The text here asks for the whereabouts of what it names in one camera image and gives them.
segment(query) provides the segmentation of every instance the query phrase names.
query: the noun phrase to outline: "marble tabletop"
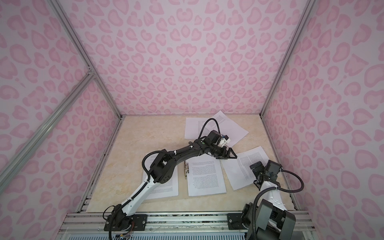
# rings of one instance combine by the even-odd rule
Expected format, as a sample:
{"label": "marble tabletop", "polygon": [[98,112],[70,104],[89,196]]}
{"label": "marble tabletop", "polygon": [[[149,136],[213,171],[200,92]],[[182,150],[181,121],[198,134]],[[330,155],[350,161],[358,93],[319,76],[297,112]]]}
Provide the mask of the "marble tabletop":
{"label": "marble tabletop", "polygon": [[[143,157],[154,150],[168,151],[188,145],[184,139],[186,117],[209,117],[201,115],[183,116],[126,116],[117,139],[109,154],[97,186],[92,194],[87,212],[103,212],[108,206],[127,199],[142,182]],[[236,153],[262,146],[268,157],[276,161],[259,115],[228,115],[249,133],[234,145]],[[146,200],[140,212],[181,212],[181,211],[238,211],[244,204],[253,202],[259,190],[248,185],[233,190],[223,170],[225,194],[188,196],[187,180],[184,178],[184,165],[178,166],[179,195],[162,199]],[[277,181],[286,188],[280,175]],[[288,210],[294,210],[288,193],[282,192],[282,199]]]}

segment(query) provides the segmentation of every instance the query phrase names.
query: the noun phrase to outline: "metal binder clip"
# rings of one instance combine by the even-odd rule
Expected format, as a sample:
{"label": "metal binder clip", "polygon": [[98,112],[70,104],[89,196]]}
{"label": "metal binder clip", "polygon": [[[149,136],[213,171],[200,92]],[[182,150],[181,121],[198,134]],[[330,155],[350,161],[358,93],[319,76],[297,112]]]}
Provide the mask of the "metal binder clip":
{"label": "metal binder clip", "polygon": [[185,179],[187,179],[187,173],[189,173],[189,164],[187,162],[184,162],[184,176],[185,176]]}

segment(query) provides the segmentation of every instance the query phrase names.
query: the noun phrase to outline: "document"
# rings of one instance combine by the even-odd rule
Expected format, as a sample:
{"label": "document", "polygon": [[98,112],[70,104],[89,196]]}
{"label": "document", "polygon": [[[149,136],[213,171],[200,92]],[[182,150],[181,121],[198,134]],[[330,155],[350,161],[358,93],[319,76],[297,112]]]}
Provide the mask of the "document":
{"label": "document", "polygon": [[227,192],[220,160],[203,154],[188,159],[187,163],[189,165],[189,173],[187,174],[189,196]]}
{"label": "document", "polygon": [[260,146],[246,152],[238,153],[237,159],[223,159],[221,163],[223,164],[232,188],[237,190],[252,184],[253,181],[256,180],[249,166],[258,161],[261,161],[263,166],[265,166],[268,160],[267,154]]}
{"label": "document", "polygon": [[[145,167],[149,170],[151,167],[151,164],[155,160],[157,154],[153,154],[149,156],[145,161]],[[143,181],[147,179],[147,174],[144,171],[143,173]],[[155,190],[153,190],[149,196],[146,198],[148,199],[156,199],[161,197],[173,197],[179,195],[179,182],[177,178],[177,166],[175,167],[175,170],[173,171],[172,177],[168,180],[168,182],[164,184],[160,184]]]}
{"label": "document", "polygon": [[[220,133],[222,135],[227,135],[231,141],[226,144],[228,147],[233,147],[238,141],[240,141],[245,135],[248,134],[248,131],[240,127],[233,120],[229,119],[222,111],[219,111],[213,116],[217,120],[220,127]],[[206,128],[209,131],[217,130],[215,121],[209,121],[206,125]]]}
{"label": "document", "polygon": [[[186,118],[185,119],[185,139],[197,139],[199,137],[201,128],[209,118]],[[210,133],[206,127],[201,136],[207,136]]]}

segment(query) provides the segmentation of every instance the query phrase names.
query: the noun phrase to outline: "aluminum frame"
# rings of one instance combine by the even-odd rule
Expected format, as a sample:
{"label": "aluminum frame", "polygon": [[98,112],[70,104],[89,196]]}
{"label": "aluminum frame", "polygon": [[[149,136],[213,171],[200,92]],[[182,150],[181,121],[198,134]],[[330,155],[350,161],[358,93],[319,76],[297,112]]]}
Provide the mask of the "aluminum frame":
{"label": "aluminum frame", "polygon": [[80,37],[77,35],[76,31],[74,30],[67,14],[63,10],[62,5],[58,0],[47,0],[49,5],[51,6],[52,10],[54,11],[55,15],[57,16],[58,20],[60,21],[62,27],[64,28],[65,32],[67,33],[68,37],[71,39],[74,47],[79,52],[83,62],[88,66],[88,69],[90,71],[93,71],[96,75],[96,83],[101,89],[102,94],[104,95],[106,101],[108,104],[112,107],[115,114],[118,116],[119,119],[121,119],[121,112],[119,108],[117,107],[115,101],[113,100],[111,94],[107,90],[105,84],[100,78],[99,73],[97,72],[96,67],[93,65],[91,58],[89,57],[87,51],[85,50],[85,47],[82,45]]}
{"label": "aluminum frame", "polygon": [[70,94],[60,103],[55,111],[46,119],[35,131],[26,145],[10,159],[10,163],[0,174],[0,194],[8,187],[8,184],[24,167],[32,154],[44,142],[49,133],[60,122],[63,116],[71,108],[80,94],[87,88],[89,83],[95,79],[92,71],[88,72],[80,83],[70,92]]}
{"label": "aluminum frame", "polygon": [[[277,148],[276,148],[274,142],[272,141],[271,134],[269,133],[269,130],[266,127],[265,120],[264,120],[264,118],[261,118],[261,120],[262,120],[264,129],[265,129],[266,135],[268,137],[269,143],[271,144],[273,154],[275,155],[275,158],[276,158],[277,162],[281,164],[281,159],[280,159],[279,155],[277,154],[277,152],[278,152]],[[293,189],[291,183],[288,181],[287,173],[282,172],[281,174],[283,176],[283,179],[284,179],[285,184],[287,185],[288,189]],[[300,205],[299,201],[297,200],[295,194],[290,193],[290,196],[291,196],[291,199],[292,199],[292,202],[293,202],[293,206],[295,207],[295,209],[302,210],[301,209],[301,205]]]}
{"label": "aluminum frame", "polygon": [[[289,211],[296,217],[294,231],[314,232],[314,224],[307,211]],[[147,214],[147,233],[180,233],[180,232],[246,232],[247,230],[229,230],[227,212],[138,212]],[[102,213],[67,214],[58,235],[65,234],[105,234],[105,220]]]}
{"label": "aluminum frame", "polygon": [[[158,116],[196,116],[199,115],[201,117],[207,116],[211,117],[212,113],[175,113],[175,114],[123,114],[122,117],[158,117]],[[260,113],[225,113],[225,115],[260,115]]]}
{"label": "aluminum frame", "polygon": [[83,193],[83,196],[80,200],[80,203],[79,203],[78,207],[76,208],[76,212],[81,212],[82,208],[86,204],[86,201],[89,198],[89,196],[92,196],[93,190],[96,187],[97,182],[99,181],[99,177],[101,175],[101,172],[104,169],[105,163],[108,159],[108,156],[111,152],[111,149],[112,149],[113,144],[117,138],[117,135],[119,134],[119,130],[121,128],[123,121],[124,121],[124,119],[122,118],[122,119],[119,119],[118,122],[116,123],[116,126],[113,129],[113,133],[110,136],[110,138],[106,144],[106,148],[105,148],[103,154],[101,155],[100,160],[99,160],[95,170],[93,171],[92,177],[91,177],[90,181],[88,182],[87,188]]}
{"label": "aluminum frame", "polygon": [[289,43],[287,51],[285,52],[283,60],[279,66],[279,69],[277,71],[275,79],[273,80],[272,86],[268,92],[265,103],[264,103],[262,110],[260,112],[261,118],[263,118],[263,116],[264,116],[264,114],[265,114],[265,112],[266,112],[266,110],[270,104],[271,98],[277,89],[277,84],[280,82],[280,80],[283,76],[283,73],[284,73],[286,67],[288,66],[289,61],[291,60],[291,58],[294,54],[295,48],[299,44],[299,41],[304,34],[305,28],[307,27],[308,22],[310,21],[310,18],[312,16],[318,2],[319,2],[318,0],[308,0],[306,5],[305,5],[303,14],[301,15],[299,23],[296,26],[295,31],[293,32],[292,39]]}

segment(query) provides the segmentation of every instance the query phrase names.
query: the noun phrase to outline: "pink leopard print wall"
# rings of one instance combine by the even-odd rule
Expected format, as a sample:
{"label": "pink leopard print wall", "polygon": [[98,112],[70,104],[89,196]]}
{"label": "pink leopard print wall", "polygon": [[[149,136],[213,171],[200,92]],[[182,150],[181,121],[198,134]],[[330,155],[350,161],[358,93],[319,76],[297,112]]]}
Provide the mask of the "pink leopard print wall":
{"label": "pink leopard print wall", "polygon": [[266,120],[322,239],[384,238],[383,103],[384,1],[320,1]]}
{"label": "pink leopard print wall", "polygon": [[44,0],[0,3],[0,172],[86,69]]}
{"label": "pink leopard print wall", "polygon": [[60,1],[123,114],[259,113],[306,0]]}
{"label": "pink leopard print wall", "polygon": [[0,195],[0,239],[54,239],[91,178],[117,118],[94,82]]}

